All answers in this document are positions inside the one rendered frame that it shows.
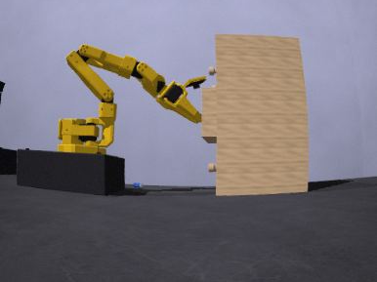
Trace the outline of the wooden chest of drawers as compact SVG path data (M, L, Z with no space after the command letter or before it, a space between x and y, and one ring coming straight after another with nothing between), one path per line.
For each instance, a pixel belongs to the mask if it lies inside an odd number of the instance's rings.
M308 192L299 38L215 34L216 195Z

